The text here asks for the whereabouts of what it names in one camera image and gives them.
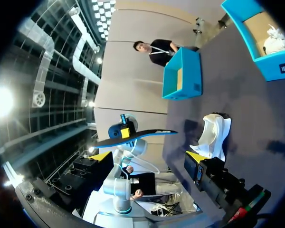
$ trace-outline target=man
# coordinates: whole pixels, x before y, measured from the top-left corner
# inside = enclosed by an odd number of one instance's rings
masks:
[[[171,40],[156,39],[150,45],[142,41],[136,41],[133,45],[136,51],[148,53],[150,60],[160,66],[166,66],[174,54],[178,51],[178,47]],[[192,51],[197,51],[198,47],[188,47]]]
[[[131,183],[131,194],[133,194],[132,198],[135,200],[143,195],[181,193],[181,184],[173,173],[154,174],[146,172],[130,175],[134,171],[132,166],[127,166],[123,170],[128,174]],[[122,172],[121,177],[126,178],[126,175]]]

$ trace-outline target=table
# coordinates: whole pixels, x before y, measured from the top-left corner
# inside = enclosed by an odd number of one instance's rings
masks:
[[[271,191],[261,210],[270,213],[285,194],[285,79],[266,82],[234,25],[200,50],[202,96],[169,101],[163,158],[201,209],[216,221],[224,212],[194,186],[184,169],[185,151],[196,144],[205,115],[227,113],[232,118],[225,142],[225,167],[246,188],[255,184]]]

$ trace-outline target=teal storage bin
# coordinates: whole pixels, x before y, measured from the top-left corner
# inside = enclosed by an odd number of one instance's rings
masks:
[[[285,79],[285,51],[261,56],[256,41],[244,24],[245,20],[263,12],[263,8],[255,0],[226,0],[221,6],[239,30],[252,60],[262,72],[265,80]]]
[[[180,69],[182,69],[182,79],[178,81]],[[200,54],[182,47],[164,68],[162,97],[182,100],[201,94]]]

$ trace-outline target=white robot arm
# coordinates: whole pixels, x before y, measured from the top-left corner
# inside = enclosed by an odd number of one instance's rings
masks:
[[[126,214],[131,211],[131,184],[129,180],[120,178],[122,163],[129,164],[133,157],[144,154],[147,146],[148,143],[145,140],[137,139],[134,141],[133,147],[130,147],[129,144],[119,145],[113,153],[114,167],[105,179],[103,189],[104,193],[115,196],[114,209],[118,213]]]

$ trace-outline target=duct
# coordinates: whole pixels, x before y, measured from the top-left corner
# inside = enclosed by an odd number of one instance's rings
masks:
[[[85,27],[84,23],[82,22],[80,16],[79,15],[73,15],[73,16],[71,16],[71,18],[82,34],[82,36],[81,36],[81,38],[80,38],[80,40],[76,46],[76,49],[74,51],[74,55],[72,58],[73,68],[75,71],[77,71],[81,75],[85,76],[90,81],[99,85],[100,78],[96,74],[94,74],[89,68],[87,68],[82,62],[80,62],[80,55],[83,51],[83,48],[84,48],[84,45],[86,42],[89,44],[89,46],[91,47],[91,49],[94,52],[97,52],[99,50],[99,47],[96,46],[91,35],[87,32],[86,27]]]
[[[96,130],[96,123],[87,123],[89,130]]]
[[[80,106],[81,107],[86,107],[87,106],[87,100],[86,100],[86,93],[87,93],[87,84],[89,83],[89,79],[86,77],[85,78],[85,81],[84,81],[84,84],[82,86],[82,89],[81,89],[81,96],[80,96]]]
[[[45,81],[48,74],[48,68],[54,54],[55,44],[52,37],[50,37],[42,28],[40,28],[30,18],[24,20],[22,25],[18,28],[18,31],[27,38],[31,39],[32,41],[40,45],[41,47],[43,47],[45,50],[35,80],[34,91],[33,91],[33,98],[34,98],[35,95],[37,94],[40,93],[43,94]],[[42,107],[44,105],[44,103],[42,105],[38,105],[34,102],[34,99],[32,100],[33,100],[32,107]]]

